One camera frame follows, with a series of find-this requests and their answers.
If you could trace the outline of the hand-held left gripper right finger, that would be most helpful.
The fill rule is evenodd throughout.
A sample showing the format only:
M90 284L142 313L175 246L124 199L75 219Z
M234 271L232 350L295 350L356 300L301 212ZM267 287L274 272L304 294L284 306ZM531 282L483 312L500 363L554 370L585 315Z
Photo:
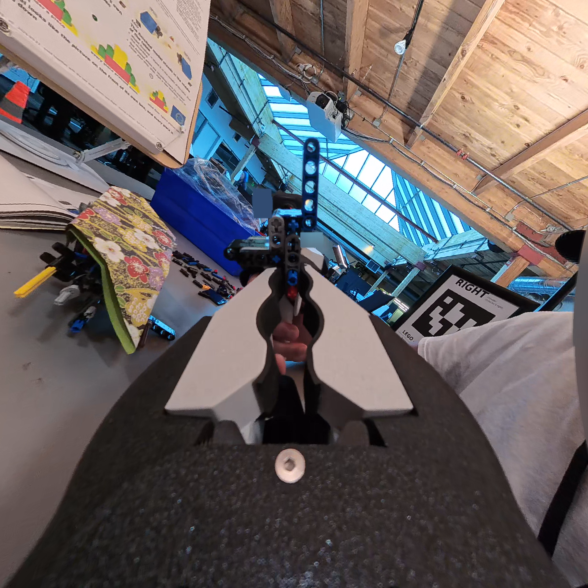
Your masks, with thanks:
M410 415L414 406L369 314L313 266L301 274L303 325L311 337L303 376L306 419L319 442L346 425Z

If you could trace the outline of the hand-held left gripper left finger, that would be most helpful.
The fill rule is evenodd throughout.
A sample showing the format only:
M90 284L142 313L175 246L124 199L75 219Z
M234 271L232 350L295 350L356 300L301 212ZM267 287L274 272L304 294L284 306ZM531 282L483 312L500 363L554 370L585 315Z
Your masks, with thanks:
M275 408L281 377L271 341L280 286L280 271L266 269L210 318L167 413L230 421L245 442L262 441L261 418Z

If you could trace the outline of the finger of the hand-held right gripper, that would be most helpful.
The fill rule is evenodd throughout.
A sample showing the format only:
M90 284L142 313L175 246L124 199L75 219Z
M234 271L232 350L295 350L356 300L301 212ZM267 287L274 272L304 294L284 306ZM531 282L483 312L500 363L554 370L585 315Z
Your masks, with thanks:
M303 265L311 266L323 277L327 275L329 259L324 254L315 247L303 247L300 253Z

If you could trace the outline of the small lego assembly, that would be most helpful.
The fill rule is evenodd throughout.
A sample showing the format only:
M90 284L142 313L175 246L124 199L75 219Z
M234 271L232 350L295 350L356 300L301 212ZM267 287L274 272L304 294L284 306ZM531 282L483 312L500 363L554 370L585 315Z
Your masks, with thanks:
M319 159L318 140L307 139L303 145L301 217L275 217L272 208L266 236L236 239L224 250L224 256L239 264L242 270L280 271L286 299L284 313L289 321L299 314L302 306L300 236L303 232L314 231L318 221ZM273 192L269 195L273 206Z

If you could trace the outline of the pile of small lego pins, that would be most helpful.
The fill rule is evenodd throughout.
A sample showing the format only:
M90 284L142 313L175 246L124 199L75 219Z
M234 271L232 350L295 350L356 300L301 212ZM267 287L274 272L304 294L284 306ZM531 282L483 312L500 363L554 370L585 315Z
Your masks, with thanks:
M207 263L185 252L173 250L171 262L196 287L201 298L208 299L216 306L223 306L243 289L231 283L217 269L212 269Z

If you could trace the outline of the lego instruction booklet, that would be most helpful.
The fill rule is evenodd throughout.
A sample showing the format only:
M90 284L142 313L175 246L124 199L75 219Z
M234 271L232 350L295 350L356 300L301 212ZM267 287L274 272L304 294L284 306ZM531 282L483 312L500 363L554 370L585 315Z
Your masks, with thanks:
M1 158L1 229L64 231L80 206L94 200L27 175Z

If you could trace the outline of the person's right hand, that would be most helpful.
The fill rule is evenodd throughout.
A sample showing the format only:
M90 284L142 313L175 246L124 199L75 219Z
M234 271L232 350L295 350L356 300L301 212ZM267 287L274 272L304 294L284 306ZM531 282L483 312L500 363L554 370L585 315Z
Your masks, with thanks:
M281 376L286 375L288 362L304 363L312 336L303 324L303 314L295 316L292 322L280 322L272 334L272 342Z

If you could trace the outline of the clear plastic bag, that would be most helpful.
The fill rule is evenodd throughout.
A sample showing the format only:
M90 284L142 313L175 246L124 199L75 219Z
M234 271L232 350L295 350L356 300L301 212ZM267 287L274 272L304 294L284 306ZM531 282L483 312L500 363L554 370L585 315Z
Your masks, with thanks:
M210 160L191 158L173 173L242 227L259 230L252 204Z

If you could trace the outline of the blue plastic bin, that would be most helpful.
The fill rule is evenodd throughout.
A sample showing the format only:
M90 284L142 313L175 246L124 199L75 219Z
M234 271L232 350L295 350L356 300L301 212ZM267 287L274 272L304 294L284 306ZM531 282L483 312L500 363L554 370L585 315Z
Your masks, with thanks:
M167 169L163 172L151 206L170 228L177 230L225 272L232 276L240 274L240 265L228 260L224 250L234 240L252 236L253 231L221 211L206 196L180 179L175 171Z

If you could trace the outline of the black framed marker sign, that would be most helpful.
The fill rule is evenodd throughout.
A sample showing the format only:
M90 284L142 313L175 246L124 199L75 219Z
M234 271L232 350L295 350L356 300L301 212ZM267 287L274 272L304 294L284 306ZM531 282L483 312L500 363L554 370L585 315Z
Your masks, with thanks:
M394 322L406 342L453 334L534 312L539 303L455 265Z

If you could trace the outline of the person's white shirt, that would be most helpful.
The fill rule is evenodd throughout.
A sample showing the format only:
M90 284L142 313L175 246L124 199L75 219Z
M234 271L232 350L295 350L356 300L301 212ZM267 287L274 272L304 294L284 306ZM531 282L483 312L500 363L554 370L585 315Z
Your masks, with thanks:
M587 393L571 312L534 312L414 343L474 415L534 534L587 587Z

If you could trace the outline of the floral patterned cloth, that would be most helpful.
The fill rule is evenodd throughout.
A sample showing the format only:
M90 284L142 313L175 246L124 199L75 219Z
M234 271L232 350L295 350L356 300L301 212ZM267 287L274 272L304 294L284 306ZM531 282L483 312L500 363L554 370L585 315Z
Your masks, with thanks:
M66 231L97 262L109 319L133 354L169 274L174 234L146 199L121 187L110 187Z

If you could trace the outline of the instruction sheet board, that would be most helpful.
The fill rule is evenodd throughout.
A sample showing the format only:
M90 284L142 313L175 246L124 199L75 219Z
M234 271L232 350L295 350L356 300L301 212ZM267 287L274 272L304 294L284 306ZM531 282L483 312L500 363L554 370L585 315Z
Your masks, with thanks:
M1 52L163 166L190 155L210 1L1 1Z

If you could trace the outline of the white board stand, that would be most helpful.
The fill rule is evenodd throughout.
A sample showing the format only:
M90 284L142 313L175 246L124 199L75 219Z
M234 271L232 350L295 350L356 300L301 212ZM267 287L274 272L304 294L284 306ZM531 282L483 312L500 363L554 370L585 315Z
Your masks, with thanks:
M14 156L100 194L110 185L97 172L60 149L1 119L1 153Z

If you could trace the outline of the orange traffic cone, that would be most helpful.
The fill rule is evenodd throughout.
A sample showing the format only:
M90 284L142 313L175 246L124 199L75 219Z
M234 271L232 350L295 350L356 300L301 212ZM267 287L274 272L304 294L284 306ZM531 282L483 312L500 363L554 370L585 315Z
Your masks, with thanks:
M1 116L16 124L22 124L30 92L30 87L23 82L14 83L1 99Z

